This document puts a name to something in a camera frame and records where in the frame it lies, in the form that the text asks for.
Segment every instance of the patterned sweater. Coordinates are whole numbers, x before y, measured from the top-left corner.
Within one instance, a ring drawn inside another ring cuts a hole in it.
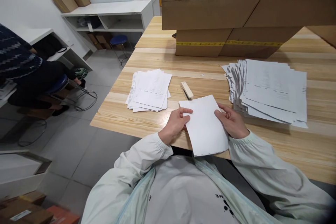
[[[42,59],[30,49],[31,45],[0,24],[0,76],[15,82],[36,71]]]

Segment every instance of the black print on shirt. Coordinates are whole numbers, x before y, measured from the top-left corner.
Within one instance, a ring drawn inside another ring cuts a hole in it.
[[[225,206],[224,206],[224,212],[227,211],[227,210],[229,209],[230,214],[231,214],[232,217],[233,217],[234,214],[233,214],[232,210],[230,209],[229,204],[228,204],[228,203],[226,202],[226,200],[224,199],[223,195],[220,195],[220,194],[215,194],[215,195],[216,195],[216,198],[222,198],[222,199],[223,199],[223,202],[224,202],[224,204],[225,204]]]

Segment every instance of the shoe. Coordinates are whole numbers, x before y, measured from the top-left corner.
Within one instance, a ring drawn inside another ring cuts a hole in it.
[[[80,84],[79,86],[82,87],[82,88],[85,88],[86,81],[83,79],[83,80],[81,80],[81,82],[82,82],[82,84]]]
[[[58,116],[60,114],[62,114],[63,112],[67,111],[70,107],[68,105],[63,105],[62,108],[60,110],[55,110],[52,113],[52,116]]]

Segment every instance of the white t-shirt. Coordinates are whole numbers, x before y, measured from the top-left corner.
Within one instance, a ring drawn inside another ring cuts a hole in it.
[[[221,191],[192,158],[172,156],[155,165],[145,224],[239,223]]]

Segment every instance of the wooden table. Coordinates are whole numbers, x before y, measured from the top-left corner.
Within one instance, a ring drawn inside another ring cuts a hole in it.
[[[171,111],[179,107],[179,100],[185,100],[181,81],[188,83],[195,98],[213,95],[218,102],[231,106],[229,86],[221,66],[237,62],[239,58],[175,56],[173,33],[173,30],[162,31],[161,17],[153,18],[93,118],[92,126],[140,138],[160,131]],[[299,167],[309,178],[336,184],[336,49],[303,28],[267,60],[288,63],[291,68],[308,73],[309,129],[244,118],[247,127],[272,144],[279,157]],[[173,75],[168,109],[158,113],[128,110],[125,101],[133,73],[157,68]],[[184,131],[172,145],[192,149]],[[228,151],[218,156],[230,158]]]

